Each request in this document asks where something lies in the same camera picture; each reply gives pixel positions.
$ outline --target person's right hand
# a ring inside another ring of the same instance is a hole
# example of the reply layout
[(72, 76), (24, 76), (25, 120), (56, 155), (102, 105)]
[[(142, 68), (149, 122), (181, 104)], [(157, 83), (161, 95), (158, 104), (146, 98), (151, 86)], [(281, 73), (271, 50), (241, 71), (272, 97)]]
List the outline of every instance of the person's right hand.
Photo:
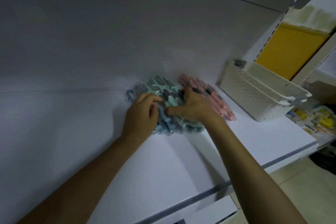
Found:
[(168, 107), (168, 115), (177, 115), (188, 120), (199, 121), (203, 123), (208, 115), (218, 115), (210, 105), (209, 101), (201, 94), (194, 92), (191, 88), (185, 88), (185, 105)]

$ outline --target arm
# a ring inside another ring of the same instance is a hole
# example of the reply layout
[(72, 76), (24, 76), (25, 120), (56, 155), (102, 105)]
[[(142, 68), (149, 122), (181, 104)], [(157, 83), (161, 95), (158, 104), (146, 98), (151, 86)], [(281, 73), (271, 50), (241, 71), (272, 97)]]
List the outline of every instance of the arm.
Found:
[(307, 224), (208, 101), (190, 88), (185, 90), (185, 100), (184, 106), (169, 107), (167, 113), (204, 124), (220, 153), (248, 222)]
[(18, 224), (86, 223), (107, 187), (132, 154), (151, 135), (162, 99), (142, 94), (126, 114), (122, 136), (61, 185)]

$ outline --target floor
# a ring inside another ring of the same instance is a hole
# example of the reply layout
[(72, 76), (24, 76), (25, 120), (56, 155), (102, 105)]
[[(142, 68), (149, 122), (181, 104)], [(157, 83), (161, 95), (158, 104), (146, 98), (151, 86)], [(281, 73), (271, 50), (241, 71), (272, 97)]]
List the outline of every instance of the floor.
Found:
[[(271, 177), (309, 224), (336, 222), (336, 176), (315, 165), (308, 157), (285, 166)], [(235, 193), (238, 211), (221, 224), (248, 224)]]

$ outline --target yellow panel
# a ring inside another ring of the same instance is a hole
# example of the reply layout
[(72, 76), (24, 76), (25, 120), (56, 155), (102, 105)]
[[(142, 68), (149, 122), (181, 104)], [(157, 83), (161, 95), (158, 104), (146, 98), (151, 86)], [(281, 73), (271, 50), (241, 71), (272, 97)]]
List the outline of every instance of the yellow panel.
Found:
[(281, 23), (256, 62), (291, 80), (328, 38), (326, 33)]

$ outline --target stacked baskets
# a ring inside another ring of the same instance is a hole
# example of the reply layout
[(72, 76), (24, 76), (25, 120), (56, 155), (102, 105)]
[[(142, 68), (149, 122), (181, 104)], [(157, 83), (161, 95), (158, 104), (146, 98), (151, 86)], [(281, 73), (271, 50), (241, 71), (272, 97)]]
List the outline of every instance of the stacked baskets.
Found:
[(227, 63), (220, 87), (257, 121), (279, 118), (311, 96), (263, 66), (241, 60)]

